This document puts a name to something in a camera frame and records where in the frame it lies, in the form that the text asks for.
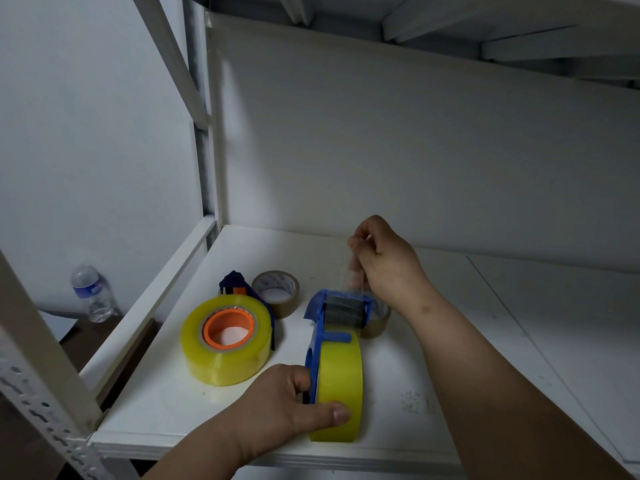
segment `orange tape core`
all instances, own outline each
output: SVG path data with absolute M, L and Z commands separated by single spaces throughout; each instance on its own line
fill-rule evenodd
M 217 343 L 215 341 L 215 337 L 224 329 L 232 326 L 248 330 L 244 339 L 231 345 L 222 345 Z M 251 338 L 254 327 L 253 317 L 249 312 L 242 308 L 228 308 L 214 313 L 207 319 L 204 323 L 204 327 L 202 328 L 202 337 L 207 345 L 213 348 L 221 350 L 235 349 Z

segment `plastic water bottle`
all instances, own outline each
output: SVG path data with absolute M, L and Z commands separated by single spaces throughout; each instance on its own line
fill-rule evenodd
M 82 264 L 71 272 L 71 286 L 78 298 L 84 302 L 89 320 L 104 322 L 115 312 L 111 291 L 102 284 L 100 275 L 93 266 Z

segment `forearm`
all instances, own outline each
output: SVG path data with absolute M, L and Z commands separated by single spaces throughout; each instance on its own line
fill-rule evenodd
M 242 451 L 224 413 L 201 424 L 156 463 L 145 480 L 229 480 L 243 465 Z
M 406 315 L 470 478 L 627 478 L 430 284 Z

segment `left hand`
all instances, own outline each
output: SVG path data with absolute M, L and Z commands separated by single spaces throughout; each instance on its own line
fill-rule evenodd
M 273 365 L 216 417 L 229 432 L 234 432 L 243 465 L 302 433 L 347 423 L 351 412 L 342 403 L 297 402 L 297 393 L 310 387 L 311 378 L 305 367 Z

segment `white wall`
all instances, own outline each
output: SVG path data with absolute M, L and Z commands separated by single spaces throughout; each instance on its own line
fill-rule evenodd
M 184 51 L 182 1 L 162 1 Z M 37 306 L 78 310 L 85 260 L 126 311 L 202 215 L 156 46 L 132 0 L 0 0 L 0 61 L 0 247 Z
M 228 222 L 640 270 L 640 92 L 214 17 Z

